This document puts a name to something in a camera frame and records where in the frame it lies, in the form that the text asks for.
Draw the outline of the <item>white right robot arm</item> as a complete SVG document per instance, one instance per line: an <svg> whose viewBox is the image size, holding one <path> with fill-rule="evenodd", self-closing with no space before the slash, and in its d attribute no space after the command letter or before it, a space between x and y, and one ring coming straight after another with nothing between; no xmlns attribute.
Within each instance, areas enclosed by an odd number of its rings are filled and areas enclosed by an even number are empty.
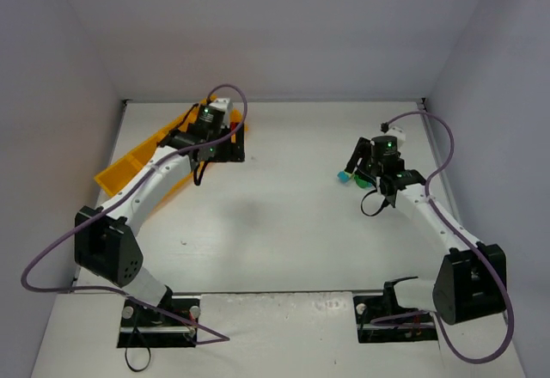
<svg viewBox="0 0 550 378"><path fill-rule="evenodd" d="M446 323L454 325L505 311L503 294L482 262L486 259L505 284L504 250L461 229L441 204L425 193L424 176L407 169L400 157L401 142L390 134L360 137L344 172L370 183L384 197L382 209L390 206L398 210L443 254L431 299Z"/></svg>

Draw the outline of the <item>cyan small lego brick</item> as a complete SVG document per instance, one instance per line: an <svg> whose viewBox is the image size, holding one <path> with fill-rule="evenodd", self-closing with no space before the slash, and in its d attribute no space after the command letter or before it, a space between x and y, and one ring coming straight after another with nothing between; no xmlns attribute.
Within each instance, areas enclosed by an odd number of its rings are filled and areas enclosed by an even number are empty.
<svg viewBox="0 0 550 378"><path fill-rule="evenodd" d="M341 183L347 183L351 176L346 171L340 171L337 174L337 178Z"/></svg>

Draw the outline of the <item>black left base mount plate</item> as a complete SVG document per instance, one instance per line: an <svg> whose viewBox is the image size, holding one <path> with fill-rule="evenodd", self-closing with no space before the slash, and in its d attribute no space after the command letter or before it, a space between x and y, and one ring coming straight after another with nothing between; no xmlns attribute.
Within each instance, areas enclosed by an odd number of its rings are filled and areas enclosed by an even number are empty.
<svg viewBox="0 0 550 378"><path fill-rule="evenodd" d="M119 323L118 348L194 348L197 328L126 299Z"/></svg>

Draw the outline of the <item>green rounded lego piece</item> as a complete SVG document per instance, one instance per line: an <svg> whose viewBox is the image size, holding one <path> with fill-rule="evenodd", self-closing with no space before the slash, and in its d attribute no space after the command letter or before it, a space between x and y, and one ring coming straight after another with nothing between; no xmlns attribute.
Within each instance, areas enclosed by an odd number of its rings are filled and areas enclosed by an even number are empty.
<svg viewBox="0 0 550 378"><path fill-rule="evenodd" d="M362 176L358 176L356 175L354 177L354 181L355 183L357 184L358 187L360 188L371 188L373 187L375 184L372 182L372 179L368 178L368 177L362 177Z"/></svg>

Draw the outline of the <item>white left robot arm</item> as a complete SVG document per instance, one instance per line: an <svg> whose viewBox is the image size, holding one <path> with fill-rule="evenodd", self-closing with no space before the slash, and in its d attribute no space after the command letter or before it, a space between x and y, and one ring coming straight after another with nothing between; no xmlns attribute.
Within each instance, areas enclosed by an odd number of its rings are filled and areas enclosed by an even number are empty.
<svg viewBox="0 0 550 378"><path fill-rule="evenodd" d="M201 181L204 166L243 162L244 125L228 98L199 104L134 151L142 162L111 198L76 214L74 258L82 268L154 308L169 310L173 291L145 267L138 233L149 214L179 183Z"/></svg>

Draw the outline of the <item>yellow four-compartment sorting tray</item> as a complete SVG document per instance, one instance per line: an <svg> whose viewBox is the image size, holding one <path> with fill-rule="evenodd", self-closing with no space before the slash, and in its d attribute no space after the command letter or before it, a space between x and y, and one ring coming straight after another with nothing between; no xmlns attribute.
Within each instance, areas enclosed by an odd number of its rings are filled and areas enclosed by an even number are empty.
<svg viewBox="0 0 550 378"><path fill-rule="evenodd" d="M127 154L123 155L112 165L108 166L101 172L99 172L95 177L95 182L99 187L107 194L109 198L113 197L115 194L120 192L124 186L126 186L131 179L133 179L138 172L145 166L145 164L153 156L153 153L156 149L156 144L165 137L169 130L178 125L185 117L186 121L179 127L181 131L184 131L190 123L194 123L197 118L198 108L193 107L189 108L185 113L174 118L171 122L163 126L159 131L155 132L153 135L145 139L134 149L130 150ZM231 123L239 123L242 121L242 114L237 109L233 109L231 114ZM246 131L248 131L248 125L244 125ZM168 192L168 194L162 199L162 201L168 200L172 195L174 195L178 190L183 186L191 184L193 180L193 173L189 173L186 177L179 180Z"/></svg>

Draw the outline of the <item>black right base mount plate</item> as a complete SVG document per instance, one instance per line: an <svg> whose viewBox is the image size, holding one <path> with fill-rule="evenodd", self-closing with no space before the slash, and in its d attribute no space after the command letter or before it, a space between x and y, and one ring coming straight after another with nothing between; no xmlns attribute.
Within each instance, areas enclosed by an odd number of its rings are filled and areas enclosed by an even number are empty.
<svg viewBox="0 0 550 378"><path fill-rule="evenodd" d="M403 308L382 295L353 297L360 344L413 344L437 341L434 320L417 308Z"/></svg>

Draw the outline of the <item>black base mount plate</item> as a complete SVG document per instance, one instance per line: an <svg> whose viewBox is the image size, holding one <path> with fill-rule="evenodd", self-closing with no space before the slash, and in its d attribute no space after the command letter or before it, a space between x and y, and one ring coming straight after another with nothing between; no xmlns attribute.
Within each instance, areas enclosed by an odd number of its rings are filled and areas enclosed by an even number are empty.
<svg viewBox="0 0 550 378"><path fill-rule="evenodd" d="M194 348L197 328L126 299L119 323L118 348Z"/></svg>
<svg viewBox="0 0 550 378"><path fill-rule="evenodd" d="M437 341L434 320L417 308L403 308L382 295L353 297L360 344L413 344Z"/></svg>

